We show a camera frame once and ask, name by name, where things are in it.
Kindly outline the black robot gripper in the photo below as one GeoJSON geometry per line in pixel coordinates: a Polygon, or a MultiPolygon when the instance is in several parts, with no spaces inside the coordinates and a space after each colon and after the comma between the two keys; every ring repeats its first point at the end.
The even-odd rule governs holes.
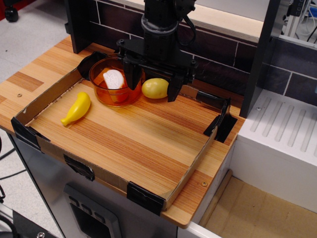
{"type": "Polygon", "coordinates": [[[167,101],[174,102],[184,84],[193,82],[198,63],[179,49],[178,24],[170,28],[143,26],[143,39],[120,39],[118,58],[128,87],[135,90],[142,70],[169,80],[167,101]]]}

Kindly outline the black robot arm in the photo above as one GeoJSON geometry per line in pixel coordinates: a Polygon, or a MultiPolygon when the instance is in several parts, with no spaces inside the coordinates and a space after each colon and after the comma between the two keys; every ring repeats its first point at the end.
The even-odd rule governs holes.
{"type": "Polygon", "coordinates": [[[179,46],[177,29],[184,20],[195,31],[188,14],[195,10],[193,0],[147,0],[141,26],[142,39],[118,40],[118,59],[121,61],[127,85],[134,90],[141,72],[168,81],[168,101],[176,100],[183,85],[191,83],[197,62],[179,46]]]}

